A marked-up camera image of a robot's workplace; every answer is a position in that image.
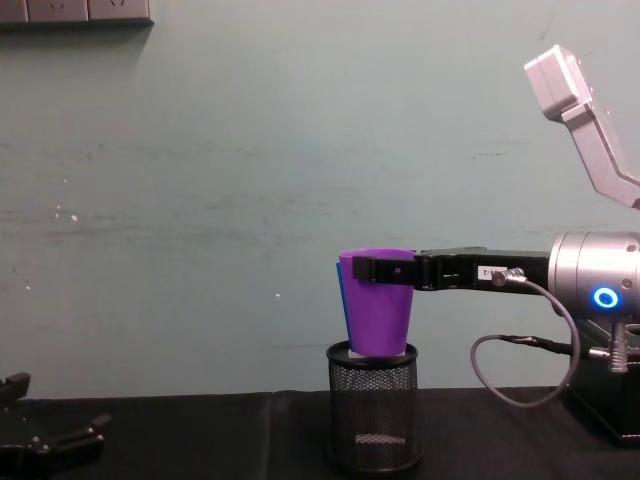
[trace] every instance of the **cable connector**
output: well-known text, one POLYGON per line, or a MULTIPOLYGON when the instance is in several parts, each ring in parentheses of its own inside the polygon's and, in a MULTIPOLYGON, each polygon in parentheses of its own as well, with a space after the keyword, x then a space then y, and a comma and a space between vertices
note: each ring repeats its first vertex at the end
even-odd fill
POLYGON ((493 275, 491 275, 491 283, 496 287, 504 287, 514 283, 523 284, 526 281, 527 277, 525 277, 524 270, 521 268, 510 268, 501 272, 493 272, 493 275))

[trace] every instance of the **purple cup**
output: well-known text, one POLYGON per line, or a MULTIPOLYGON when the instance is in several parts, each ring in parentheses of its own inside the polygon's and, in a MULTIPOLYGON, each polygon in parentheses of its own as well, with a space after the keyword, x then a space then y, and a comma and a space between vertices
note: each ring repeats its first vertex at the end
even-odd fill
POLYGON ((354 353, 392 357, 407 346, 413 286, 375 284, 353 278, 353 257, 411 260, 413 250, 369 248, 340 254, 349 343, 354 353))

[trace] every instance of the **black mesh pencil holder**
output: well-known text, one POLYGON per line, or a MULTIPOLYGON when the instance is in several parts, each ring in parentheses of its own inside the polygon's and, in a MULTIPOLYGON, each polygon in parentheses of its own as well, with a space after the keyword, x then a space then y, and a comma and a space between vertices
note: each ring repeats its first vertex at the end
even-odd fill
POLYGON ((349 343, 327 350, 331 386, 329 461, 351 473, 395 473, 422 458, 416 418, 418 351, 350 358, 349 343))

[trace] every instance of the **teal wall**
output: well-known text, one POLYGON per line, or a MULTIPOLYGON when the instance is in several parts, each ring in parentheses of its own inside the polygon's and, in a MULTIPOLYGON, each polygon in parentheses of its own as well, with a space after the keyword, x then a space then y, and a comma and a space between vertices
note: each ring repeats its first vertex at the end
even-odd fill
MULTIPOLYGON (((339 251, 640 228, 522 68, 576 51, 640 151, 637 2, 152 6, 151 31, 0 35, 0 374, 32 396, 324 389, 339 251)), ((540 298, 416 295, 420 385, 478 385, 469 347, 498 332, 568 339, 540 298)), ((480 359, 501 385, 566 367, 480 359)))

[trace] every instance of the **gray cable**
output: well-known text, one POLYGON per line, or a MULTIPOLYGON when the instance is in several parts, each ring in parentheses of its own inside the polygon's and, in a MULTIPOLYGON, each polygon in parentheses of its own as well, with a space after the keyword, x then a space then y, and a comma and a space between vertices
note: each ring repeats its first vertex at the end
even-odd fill
POLYGON ((551 393, 549 393, 548 395, 545 395, 539 400, 536 400, 533 402, 519 402, 517 400, 513 400, 512 398, 507 397, 506 395, 501 393, 496 387, 491 385, 491 383, 489 383, 489 381, 485 378, 485 376, 480 371, 480 367, 478 367, 478 360, 476 358, 476 351, 478 350, 478 347, 480 346, 480 344, 489 340, 500 340, 500 335, 487 335, 475 341, 475 343, 471 347, 471 365, 473 366, 473 371, 476 373, 478 379, 480 379, 480 381, 484 384, 484 386, 487 387, 491 392, 493 392, 493 394, 496 395, 498 398, 500 398, 501 400, 504 400, 509 405, 513 405, 515 407, 535 408, 535 407, 544 405, 547 402, 550 402, 551 400, 556 398, 558 395, 560 395, 566 388, 567 384, 573 378, 573 375, 576 373, 576 370, 578 369, 578 363, 580 362, 580 337, 578 336, 578 329, 576 328, 576 323, 574 322, 573 317, 571 317, 571 314, 564 307, 564 305, 560 303, 560 300, 558 300, 556 297, 554 297, 551 293, 546 291, 540 285, 530 282, 529 280, 524 281, 523 284, 529 288, 532 288, 533 290, 538 292, 540 295, 543 295, 544 297, 546 297, 558 309, 558 311, 562 313, 562 316, 567 321, 567 325, 569 325, 569 329, 571 330, 572 353, 571 353, 571 361, 569 363, 569 370, 567 370, 566 375, 564 376, 562 381, 558 384, 558 386, 553 389, 551 393))

